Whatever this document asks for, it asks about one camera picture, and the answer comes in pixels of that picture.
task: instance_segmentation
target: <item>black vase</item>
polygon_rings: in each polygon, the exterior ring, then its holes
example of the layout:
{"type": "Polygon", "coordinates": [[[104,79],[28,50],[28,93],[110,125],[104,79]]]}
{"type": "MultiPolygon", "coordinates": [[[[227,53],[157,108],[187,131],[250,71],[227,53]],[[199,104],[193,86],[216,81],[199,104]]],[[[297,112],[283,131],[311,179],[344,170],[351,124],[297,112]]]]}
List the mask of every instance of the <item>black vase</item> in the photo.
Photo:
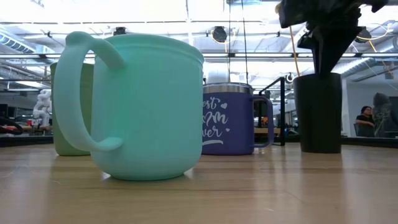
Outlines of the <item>black vase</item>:
{"type": "Polygon", "coordinates": [[[313,74],[294,80],[303,152],[341,152],[341,76],[313,74]]]}

